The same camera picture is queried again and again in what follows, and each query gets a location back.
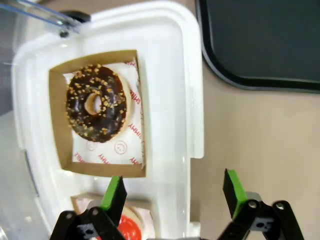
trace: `white container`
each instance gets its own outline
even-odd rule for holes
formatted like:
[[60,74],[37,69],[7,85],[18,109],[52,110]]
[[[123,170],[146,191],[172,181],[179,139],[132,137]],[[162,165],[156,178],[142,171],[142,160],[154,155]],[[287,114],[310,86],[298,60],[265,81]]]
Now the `white container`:
[[198,23],[183,6],[155,1],[99,12],[81,34],[51,33],[24,44],[12,68],[18,145],[26,150],[48,231],[71,210],[71,195],[103,194],[108,177],[62,170],[48,93],[49,69],[100,52],[137,49],[145,124],[146,178],[125,179],[128,197],[149,199],[162,238],[190,228],[190,160],[204,154],[202,55]]

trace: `black tray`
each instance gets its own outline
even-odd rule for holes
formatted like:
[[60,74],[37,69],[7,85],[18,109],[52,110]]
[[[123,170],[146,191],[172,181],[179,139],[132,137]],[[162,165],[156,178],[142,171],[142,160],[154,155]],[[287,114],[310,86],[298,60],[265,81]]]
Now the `black tray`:
[[320,93],[318,0],[195,3],[203,57],[222,80],[246,90]]

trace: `table surface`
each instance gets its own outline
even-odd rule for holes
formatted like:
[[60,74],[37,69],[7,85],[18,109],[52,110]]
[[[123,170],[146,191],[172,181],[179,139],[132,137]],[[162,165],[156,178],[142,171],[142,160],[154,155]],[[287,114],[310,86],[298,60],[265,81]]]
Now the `table surface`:
[[[88,14],[143,0],[45,0]],[[194,0],[177,0],[195,13]],[[305,239],[320,239],[320,95],[247,91],[222,82],[203,62],[205,154],[191,161],[191,220],[214,240],[230,221],[225,168],[267,204],[288,201]],[[252,233],[249,240],[262,240]]]

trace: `donut hole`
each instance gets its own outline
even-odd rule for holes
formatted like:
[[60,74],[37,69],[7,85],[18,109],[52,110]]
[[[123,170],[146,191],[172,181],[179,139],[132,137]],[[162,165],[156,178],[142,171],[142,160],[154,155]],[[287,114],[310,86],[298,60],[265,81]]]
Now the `donut hole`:
[[84,108],[85,110],[90,114],[90,115],[96,115],[100,113],[101,111],[101,99],[98,94],[91,93],[85,103],[84,103]]

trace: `chocolate donut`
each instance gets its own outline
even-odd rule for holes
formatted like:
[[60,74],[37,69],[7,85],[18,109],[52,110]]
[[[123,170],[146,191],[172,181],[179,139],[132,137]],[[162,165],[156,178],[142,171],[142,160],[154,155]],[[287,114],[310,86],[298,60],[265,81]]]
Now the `chocolate donut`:
[[[99,110],[95,99],[100,98]],[[88,65],[77,71],[67,90],[66,114],[72,129],[82,138],[104,143],[128,124],[131,95],[128,83],[111,69]]]

